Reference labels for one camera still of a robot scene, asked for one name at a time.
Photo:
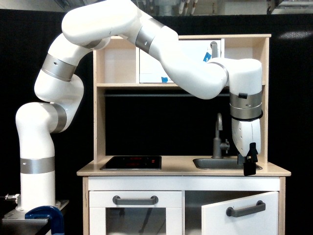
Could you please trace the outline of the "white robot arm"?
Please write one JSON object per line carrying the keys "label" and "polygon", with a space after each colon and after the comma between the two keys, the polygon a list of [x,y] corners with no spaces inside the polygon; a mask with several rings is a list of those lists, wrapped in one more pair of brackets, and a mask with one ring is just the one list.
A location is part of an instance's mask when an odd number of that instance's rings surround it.
{"label": "white robot arm", "polygon": [[21,194],[18,208],[27,212],[54,206],[55,150],[51,134],[71,124],[84,93],[75,75],[80,60],[120,36],[157,59],[170,79],[188,93],[212,99],[230,91],[232,138],[243,160],[244,174],[253,175],[261,152],[262,65],[255,59],[213,58],[204,64],[188,58],[178,34],[140,10],[130,0],[105,0],[69,11],[62,33],[51,44],[34,90],[39,102],[16,113],[20,143]]}

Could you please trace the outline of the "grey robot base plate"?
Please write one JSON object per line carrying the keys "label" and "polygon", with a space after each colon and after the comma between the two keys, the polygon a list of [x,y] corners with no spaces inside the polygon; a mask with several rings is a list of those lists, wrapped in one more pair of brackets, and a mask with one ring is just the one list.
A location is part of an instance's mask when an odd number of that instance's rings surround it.
{"label": "grey robot base plate", "polygon": [[[60,200],[56,201],[56,204],[54,206],[58,208],[62,212],[62,214],[65,214],[66,206],[68,205],[68,203],[69,203],[68,200]],[[2,221],[3,223],[40,223],[40,224],[48,223],[47,218],[25,219],[26,213],[27,211],[22,210],[19,207],[16,207],[15,209],[5,214]]]}

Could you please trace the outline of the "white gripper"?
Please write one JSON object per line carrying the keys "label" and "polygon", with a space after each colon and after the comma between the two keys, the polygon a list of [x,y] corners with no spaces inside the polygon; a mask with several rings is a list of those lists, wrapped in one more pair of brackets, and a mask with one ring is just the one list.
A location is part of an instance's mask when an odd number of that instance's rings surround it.
{"label": "white gripper", "polygon": [[237,148],[237,164],[243,166],[244,175],[256,174],[257,154],[261,153],[260,120],[242,121],[232,119],[232,138]]}

